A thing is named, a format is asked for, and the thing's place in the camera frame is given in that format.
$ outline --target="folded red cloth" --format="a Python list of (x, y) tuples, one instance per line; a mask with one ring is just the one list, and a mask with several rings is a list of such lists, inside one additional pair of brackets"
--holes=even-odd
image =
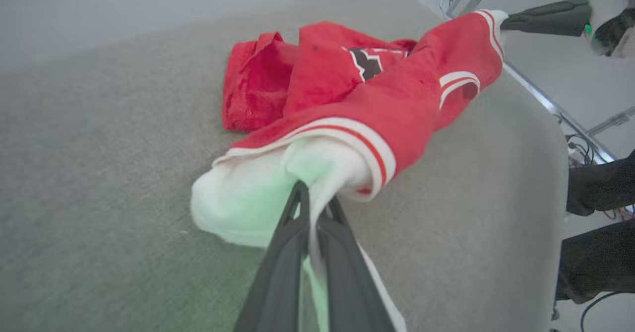
[(418, 42), (384, 42), (321, 22), (302, 27), (297, 46), (278, 33), (237, 44), (225, 77), (223, 124), (254, 132), (215, 164), (326, 135), (364, 156), (373, 183), (359, 193), (374, 196), (500, 76), (506, 17), (468, 13)]

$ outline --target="white fabric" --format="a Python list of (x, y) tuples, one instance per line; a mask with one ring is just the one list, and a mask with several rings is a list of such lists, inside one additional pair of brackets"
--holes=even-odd
[[(330, 137), (307, 137), (256, 158), (218, 164), (193, 184), (192, 216), (200, 229), (227, 242), (265, 248), (298, 180), (309, 187), (309, 258), (315, 273), (315, 278), (309, 281), (320, 330), (327, 331), (327, 311), (324, 310), (327, 306), (323, 303), (326, 272), (320, 257), (316, 222), (337, 192), (367, 187), (370, 183), (370, 169), (355, 149)], [(375, 265), (363, 250), (362, 254), (395, 329), (405, 332), (406, 323), (383, 286)]]

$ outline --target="gray table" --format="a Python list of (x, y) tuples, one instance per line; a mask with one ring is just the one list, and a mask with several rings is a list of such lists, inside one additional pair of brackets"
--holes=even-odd
[[(193, 181), (241, 137), (220, 119), (229, 51), (318, 20), (386, 40), (439, 22), (378, 1), (179, 27), (1, 77), (0, 330), (231, 330), (263, 252), (189, 216)], [(504, 74), (374, 201), (343, 203), (411, 331), (545, 330), (566, 155)]]

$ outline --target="red and white striped trim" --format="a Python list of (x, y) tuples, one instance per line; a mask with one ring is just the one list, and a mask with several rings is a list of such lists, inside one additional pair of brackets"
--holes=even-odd
[(477, 95), (481, 92), (481, 81), (473, 72), (454, 71), (440, 77), (439, 84), (441, 85), (442, 94), (441, 101), (439, 103), (439, 110), (441, 110), (449, 93), (468, 83), (474, 83), (474, 85), (476, 85)]
[(366, 161), (372, 176), (370, 190), (347, 192), (356, 200), (370, 200), (379, 190), (390, 182), (397, 168), (395, 156), (386, 141), (365, 124), (346, 118), (331, 117), (313, 121), (301, 126), (274, 142), (257, 148), (232, 147), (224, 156), (217, 158), (212, 167), (232, 158), (259, 155), (279, 147), (286, 146), (295, 140), (311, 136), (327, 136), (339, 139), (351, 145)]
[(487, 25), (490, 27), (490, 43), (502, 61), (505, 53), (501, 45), (501, 24), (509, 17), (508, 14), (503, 11), (488, 11), (487, 9), (481, 9), (474, 13), (485, 18)]

